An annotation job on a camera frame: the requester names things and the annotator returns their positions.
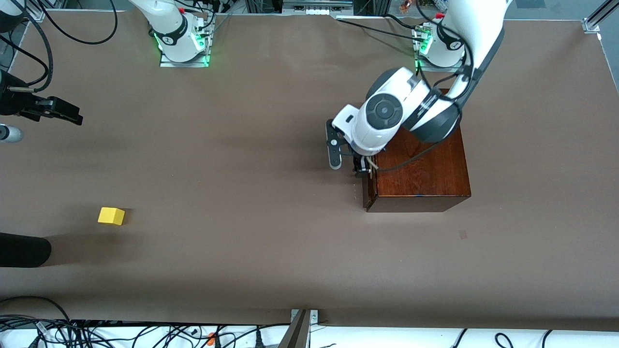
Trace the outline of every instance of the cable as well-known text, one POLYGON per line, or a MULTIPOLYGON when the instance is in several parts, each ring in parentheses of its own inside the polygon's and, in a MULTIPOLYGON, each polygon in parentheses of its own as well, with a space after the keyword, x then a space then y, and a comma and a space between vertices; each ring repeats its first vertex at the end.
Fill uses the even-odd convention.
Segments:
POLYGON ((0 35, 0 40, 4 41, 7 45, 9 45, 9 46, 11 47, 11 49, 13 49, 13 50, 17 50, 17 51, 19 51, 19 52, 21 52, 21 53, 25 54, 26 56, 28 56, 28 57, 30 57, 30 58, 32 58, 32 59, 34 59, 37 63, 39 63, 39 64, 41 64, 41 66, 43 66, 43 69, 45 70, 45 71, 43 72, 43 75, 41 75, 41 77, 39 77, 38 79, 36 79, 36 80, 34 80, 34 81, 32 81, 32 82, 28 82, 28 86, 31 86, 31 85, 37 84, 37 83, 41 82, 44 78, 46 78, 46 77, 47 77, 47 75, 49 74, 49 71, 50 71, 50 70, 49 70, 49 68, 47 67, 47 65, 46 65, 46 64, 45 64, 45 63, 44 63, 41 59, 39 59, 38 57, 36 57, 36 56, 32 55, 30 52, 28 52, 28 51, 26 51, 26 50, 22 49, 21 47, 17 46, 15 43, 13 43, 13 41, 12 41, 12 40, 7 40, 5 37, 3 37, 3 36, 1 36, 1 35, 0 35))
POLYGON ((511 343, 511 340, 509 339, 509 337, 507 337, 506 334, 504 333, 498 333, 495 335, 495 342, 496 345, 498 345, 501 348, 514 348, 514 345, 511 343), (507 343, 509 344, 509 347, 505 347, 504 345, 501 344, 501 342, 499 342, 499 337, 503 337, 507 340, 507 343))
POLYGON ((394 16, 394 15, 392 15, 392 14, 390 14, 390 13, 388 13, 388 14, 384 14, 384 15, 383 15, 383 17, 384 17, 384 18, 392 18, 392 19, 394 19, 394 20, 395 20, 395 21, 396 21, 399 25, 401 25, 401 26, 403 26, 403 27, 405 27, 405 28, 407 28, 407 29, 411 29, 411 30, 415 29, 415 27, 414 27, 414 26, 412 26, 412 25, 408 25, 408 24, 404 23, 404 22, 403 22, 403 21, 401 21, 398 17, 396 17, 396 16, 394 16))
POLYGON ((451 75, 449 75, 449 76, 447 76, 447 77, 445 77, 445 78, 442 78, 442 79, 440 79, 440 80, 436 81, 436 82, 432 85, 432 88, 435 88, 435 87, 436 87, 436 86, 438 86, 439 84, 441 84, 441 83, 443 83, 443 82, 445 82, 445 81, 449 81, 449 80, 453 79, 453 78, 454 78, 454 77, 456 77, 456 76, 457 76, 456 74, 451 74, 451 75))
POLYGON ((542 338, 542 348, 546 348, 546 338, 548 338, 548 335, 552 332, 552 330, 548 330, 546 331, 546 333, 543 335, 542 338))
POLYGON ((456 339, 456 343, 454 343, 454 345, 451 346, 451 348, 458 348, 458 346, 460 345, 460 341, 464 337, 464 333, 466 333, 467 330, 468 329, 463 329, 462 331, 460 331, 460 335, 458 335, 458 338, 456 339))
POLYGON ((253 329, 253 330, 249 330, 249 331, 247 331, 246 333, 244 333, 244 334, 242 334, 242 335, 239 335, 238 337, 234 338, 234 340, 232 340, 232 342, 228 342, 228 344, 226 344, 226 345, 225 345, 225 346, 223 346, 222 348, 226 348, 226 347, 228 347, 230 344, 233 344, 233 343, 234 343, 234 344, 236 344, 237 340, 239 340, 239 339, 241 339, 242 337, 245 337, 245 336, 247 336, 247 335, 249 335, 249 334, 251 334, 251 333, 254 333, 254 332, 256 332, 257 330, 260 330, 260 329, 266 329, 266 328, 272 328, 273 326, 288 326, 288 325, 290 325, 290 323, 270 324, 270 325, 264 325, 264 326, 261 326, 260 328, 256 328, 256 329, 253 329))
MULTIPOLYGON (((393 167, 389 167, 389 168, 379 168, 369 157, 365 157, 365 160, 368 161, 368 163, 377 171, 377 172, 391 172, 392 170, 396 170, 398 168, 404 167, 405 165, 408 165, 416 160, 418 160, 419 158, 423 157, 425 154, 427 154, 428 152, 432 151, 433 149, 435 149, 437 146, 439 146, 440 144, 442 144, 445 140, 447 140, 452 134, 454 134, 454 132, 458 129, 458 127, 460 126, 460 121, 462 121, 462 109, 460 109, 460 106, 456 103, 454 103, 453 105, 456 106, 456 108, 458 109, 458 118, 456 119, 456 122, 454 123, 454 126, 451 128, 451 131, 444 137, 442 138, 440 141, 435 142, 434 144, 432 144, 430 147, 428 147, 427 149, 419 152, 417 155, 414 155, 413 157, 407 159, 406 161, 397 164, 393 167)), ((467 329, 462 330, 461 335, 463 335, 466 332, 467 329)))
POLYGON ((207 10, 211 13, 215 13, 215 11, 213 11, 212 9, 209 9, 208 7, 196 7, 196 6, 192 6, 192 5, 187 5, 184 2, 180 1, 180 0, 174 0, 174 2, 177 2, 178 4, 183 5, 183 7, 189 7, 190 9, 196 9, 196 10, 201 10, 202 12, 204 12, 204 10, 207 10))
POLYGON ((41 6, 41 10, 43 10, 43 13, 45 13, 45 15, 50 19, 51 24, 54 27, 56 27, 56 29, 58 29, 58 31, 61 32, 64 36, 70 38, 73 41, 77 41, 77 42, 83 43, 85 45, 99 45, 99 44, 108 42, 112 37, 114 37, 114 34, 116 33, 116 29, 118 28, 118 13, 116 11, 116 7, 114 6, 114 1, 113 0, 110 0, 110 4, 112 5, 112 11, 114 12, 114 29, 112 29, 112 32, 108 35, 108 37, 106 37, 106 38, 104 38, 103 40, 100 40, 100 41, 84 41, 84 40, 78 39, 78 38, 72 36, 71 34, 65 32, 58 24, 56 24, 56 21, 54 21, 54 19, 50 16, 50 14, 45 9, 45 6, 41 2, 41 0, 37 0, 37 1, 38 1, 39 5, 41 6))
POLYGON ((230 18, 230 17, 232 17, 232 14, 231 14, 231 13, 226 14, 226 18, 224 18, 224 19, 221 21, 221 23, 217 24, 217 26, 213 29, 213 32, 212 32, 211 34, 214 34, 214 33, 217 31, 217 29, 219 29, 219 27, 221 27, 221 26, 222 26, 222 24, 224 24, 224 23, 226 22, 226 20, 228 20, 228 18, 230 18))
POLYGON ((264 348, 264 343, 262 341, 262 333, 260 332, 260 326, 256 326, 256 345, 254 348, 264 348))
MULTIPOLYGON (((43 341, 45 345, 47 345, 48 343, 63 344, 67 348, 77 348, 77 347, 86 347, 86 346, 87 347, 102 346, 104 348, 115 348, 114 346, 110 344, 111 342, 133 341, 132 348, 135 348, 138 338, 146 334, 152 333, 155 330, 161 328, 161 326, 153 327, 152 325, 150 325, 150 323, 146 323, 146 327, 140 330, 139 333, 135 337, 106 339, 96 332, 96 330, 101 325, 103 325, 103 322, 97 324, 96 326, 92 328, 89 328, 87 327, 88 325, 87 321, 68 321, 67 322, 64 320, 60 321, 60 320, 38 319, 38 318, 24 316, 24 315, 0 315, 0 327, 1 327, 0 332, 6 331, 8 329, 17 329, 24 325, 33 325, 33 324, 36 325, 37 327, 38 336, 30 344, 28 348, 36 348, 40 341, 43 341), (41 324, 44 324, 43 325, 44 331, 41 330, 41 327, 40 327, 41 324), (55 328, 57 331, 55 332, 54 338, 50 339, 46 337, 47 332, 45 330, 49 330, 53 328, 55 328), (74 335, 75 338, 73 338, 72 335, 67 338, 67 336, 64 333, 65 329, 69 330, 69 334, 72 334, 73 332, 75 332, 75 335, 74 335)), ((221 329, 224 326, 218 326, 217 331, 216 331, 216 336, 208 335, 206 337, 203 337, 201 333, 202 332, 201 326, 199 327, 200 329, 199 336, 194 336, 193 334, 186 332, 186 330, 190 326, 175 326, 173 323, 167 323, 167 324, 171 326, 171 330, 167 332, 156 343, 154 347, 158 346, 161 342, 164 342, 163 347, 169 347, 172 340, 174 340, 175 338, 180 338, 185 341, 188 341, 192 345, 192 347, 197 347, 201 343, 202 340, 205 340, 204 344, 202 345, 202 347, 204 347, 214 337, 219 339, 220 337, 224 337, 228 335, 231 335, 232 337, 234 337, 234 339, 230 343, 233 344, 233 347, 236 346, 237 336, 234 333, 220 333, 221 329), (194 341, 190 340, 190 338, 197 339, 198 341, 194 343, 194 341)))
MULTIPOLYGON (((415 7, 417 7, 417 11, 419 11, 419 13, 422 15, 422 17, 425 20, 427 20, 427 21, 429 21, 431 23, 434 23, 434 21, 432 19, 430 19, 425 13, 423 13, 422 8, 419 6, 419 1, 415 1, 415 7)), ((441 98, 443 100, 449 100, 450 102, 454 102, 455 100, 461 98, 469 90, 470 85, 471 85, 471 83, 473 81, 473 77, 474 77, 474 74, 475 74, 475 69, 473 69, 473 67, 475 66, 475 62, 474 62, 474 59, 473 59, 473 50, 471 50, 469 42, 467 42, 467 40, 465 40, 460 34, 456 33, 453 29, 444 27, 442 25, 441 25, 441 28, 443 28, 444 31, 446 31, 446 32, 448 32, 448 33, 450 33, 450 34, 460 38, 460 40, 462 40, 462 42, 464 43, 464 53, 466 54, 466 57, 468 57, 470 59, 470 66, 472 68, 470 70, 469 81, 468 81, 466 87, 464 88, 464 90, 462 91, 462 93, 460 93, 458 96, 456 96, 454 98, 447 98, 445 96, 443 96, 443 98, 441 98)))
POLYGON ((384 31, 384 30, 380 30, 380 29, 376 29, 376 28, 371 28, 371 27, 366 27, 365 25, 361 25, 361 24, 358 24, 358 23, 349 22, 349 21, 344 20, 344 19, 337 19, 337 21, 338 21, 338 22, 342 22, 342 23, 346 23, 346 24, 350 24, 350 25, 354 25, 354 26, 356 26, 356 27, 360 27, 360 28, 364 28, 364 29, 372 30, 372 31, 374 31, 374 32, 383 33, 383 34, 387 34, 387 35, 392 35, 392 36, 395 36, 395 37, 407 38, 407 39, 409 39, 409 40, 419 41, 419 42, 422 42, 422 41, 423 41, 423 39, 422 39, 422 38, 415 38, 415 37, 411 37, 411 36, 408 36, 408 35, 401 35, 401 34, 396 34, 396 33, 392 33, 392 32, 386 32, 386 31, 384 31))
POLYGON ((56 307, 56 309, 60 311, 60 313, 62 313, 64 319, 67 321, 67 323, 69 323, 70 319, 69 319, 69 316, 67 315, 67 312, 65 312, 64 309, 59 304, 48 299, 47 297, 31 296, 31 295, 13 296, 13 297, 5 298, 4 300, 0 300, 0 304, 5 303, 5 302, 14 301, 14 300, 25 300, 25 299, 41 300, 41 301, 51 303, 52 305, 54 305, 54 307, 56 307))
POLYGON ((361 13, 361 11, 364 10, 364 8, 368 7, 368 5, 370 4, 372 0, 368 0, 368 2, 365 3, 365 5, 363 5, 362 8, 359 9, 359 11, 357 11, 357 13, 355 15, 359 15, 359 13, 361 13))
POLYGON ((41 29, 41 26, 36 22, 36 20, 34 18, 32 18, 32 16, 30 15, 29 11, 26 11, 26 9, 17 0, 11 0, 11 2, 20 11, 22 11, 26 15, 26 17, 28 18, 30 23, 32 23, 32 25, 35 26, 35 28, 38 31, 39 35, 41 35, 41 38, 43 39, 43 44, 45 45, 45 50, 47 52, 48 75, 47 75, 47 79, 45 80, 45 83, 41 87, 32 89, 32 92, 41 92, 42 90, 46 89, 50 85, 50 83, 51 83, 51 76, 54 73, 54 59, 53 59, 52 54, 51 54, 50 42, 47 40, 47 36, 45 36, 45 32, 43 32, 43 29, 41 29))
MULTIPOLYGON (((9 40, 10 40, 11 42, 13 42, 13 32, 9 32, 9 40)), ((15 48, 13 48, 13 46, 11 46, 11 59, 9 60, 9 62, 13 60, 13 56, 15 56, 15 48)), ((4 68, 8 69, 8 68, 11 66, 11 64, 9 63, 9 65, 8 65, 8 66, 6 66, 6 65, 2 64, 2 65, 0 65, 0 66, 2 66, 2 67, 4 67, 4 68)))

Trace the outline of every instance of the black cylinder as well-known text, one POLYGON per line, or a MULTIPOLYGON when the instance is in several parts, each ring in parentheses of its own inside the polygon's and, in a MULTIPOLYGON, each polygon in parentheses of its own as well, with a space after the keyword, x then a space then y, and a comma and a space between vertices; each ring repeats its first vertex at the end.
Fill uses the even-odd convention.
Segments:
POLYGON ((51 244, 45 238, 0 233, 0 267, 38 267, 50 254, 51 244))

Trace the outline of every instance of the brown wooden box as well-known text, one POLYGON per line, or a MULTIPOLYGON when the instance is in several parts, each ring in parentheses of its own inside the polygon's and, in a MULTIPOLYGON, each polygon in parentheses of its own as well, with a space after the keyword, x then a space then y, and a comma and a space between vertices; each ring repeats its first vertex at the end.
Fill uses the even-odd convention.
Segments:
MULTIPOLYGON (((429 146, 400 128, 374 159, 379 168, 393 167, 429 146)), ((444 212, 469 197, 460 129, 418 160, 390 172, 373 172, 363 180, 368 212, 444 212)))

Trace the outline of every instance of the robotic arm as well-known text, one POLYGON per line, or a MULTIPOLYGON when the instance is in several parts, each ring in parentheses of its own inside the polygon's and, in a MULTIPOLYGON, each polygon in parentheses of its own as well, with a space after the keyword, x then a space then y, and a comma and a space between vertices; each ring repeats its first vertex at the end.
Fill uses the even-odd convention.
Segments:
POLYGON ((438 89, 405 67, 378 77, 360 109, 345 106, 327 121, 329 164, 342 164, 342 145, 353 154, 355 171, 369 171, 365 157, 376 155, 403 127, 423 142, 439 142, 456 128, 470 93, 503 39, 503 19, 511 0, 451 0, 442 20, 426 24, 430 42, 419 54, 437 67, 455 65, 464 55, 449 92, 438 89))
POLYGON ((129 1, 142 11, 155 31, 159 48, 171 61, 189 61, 206 49, 204 19, 181 13, 173 0, 129 1))
MULTIPOLYGON (((183 13, 172 0, 130 1, 150 22, 159 48, 171 61, 189 61, 205 50, 204 19, 183 13)), ((0 0, 0 33, 15 29, 25 16, 25 0, 0 0)), ((1 71, 0 115, 19 115, 37 122, 43 116, 82 124, 78 107, 58 97, 39 97, 34 92, 26 82, 1 71)), ((22 136, 19 128, 0 124, 0 142, 18 142, 22 136)))

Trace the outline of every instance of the yellow cube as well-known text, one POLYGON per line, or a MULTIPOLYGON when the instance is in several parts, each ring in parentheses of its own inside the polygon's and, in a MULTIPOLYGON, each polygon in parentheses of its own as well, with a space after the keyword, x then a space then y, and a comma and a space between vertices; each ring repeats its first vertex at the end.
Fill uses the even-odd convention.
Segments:
POLYGON ((124 219, 124 210, 118 208, 109 208, 103 207, 101 208, 101 212, 99 213, 99 223, 100 224, 110 224, 110 225, 122 225, 124 219))

